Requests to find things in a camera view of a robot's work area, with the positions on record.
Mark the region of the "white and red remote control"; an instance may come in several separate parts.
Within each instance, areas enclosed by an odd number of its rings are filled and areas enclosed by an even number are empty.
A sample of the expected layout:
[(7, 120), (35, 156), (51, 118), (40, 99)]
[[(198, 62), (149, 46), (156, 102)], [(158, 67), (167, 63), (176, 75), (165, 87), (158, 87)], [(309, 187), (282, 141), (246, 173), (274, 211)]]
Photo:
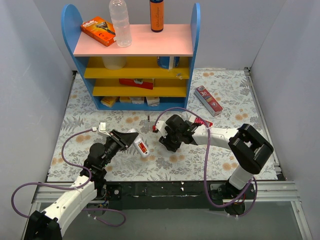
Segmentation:
[(133, 145), (142, 158), (147, 158), (150, 155), (151, 152), (140, 134), (133, 141)]

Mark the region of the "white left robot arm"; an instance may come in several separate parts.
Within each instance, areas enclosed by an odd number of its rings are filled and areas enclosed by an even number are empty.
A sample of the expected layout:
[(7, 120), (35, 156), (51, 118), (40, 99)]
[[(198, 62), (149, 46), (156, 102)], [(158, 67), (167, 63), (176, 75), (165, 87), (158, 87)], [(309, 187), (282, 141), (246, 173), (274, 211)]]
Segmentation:
[(122, 188), (107, 184), (105, 167), (117, 152), (128, 149), (138, 135), (137, 132), (112, 130), (104, 144), (94, 143), (74, 183), (49, 207), (30, 215), (24, 239), (61, 240), (73, 220), (92, 200), (120, 199)]

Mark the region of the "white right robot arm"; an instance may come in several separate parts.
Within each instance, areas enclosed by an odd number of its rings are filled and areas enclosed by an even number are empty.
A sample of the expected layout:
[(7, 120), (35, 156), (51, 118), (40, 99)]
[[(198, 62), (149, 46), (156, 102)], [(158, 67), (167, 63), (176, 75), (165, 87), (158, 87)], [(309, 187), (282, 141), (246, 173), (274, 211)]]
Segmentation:
[(238, 167), (226, 186), (227, 195), (232, 199), (243, 195), (247, 182), (260, 173), (274, 152), (273, 146), (246, 123), (239, 128), (207, 127), (202, 120), (191, 122), (174, 114), (167, 121), (157, 121), (152, 130), (160, 132), (159, 142), (171, 152), (176, 152), (182, 143), (210, 145), (232, 151), (238, 161)]

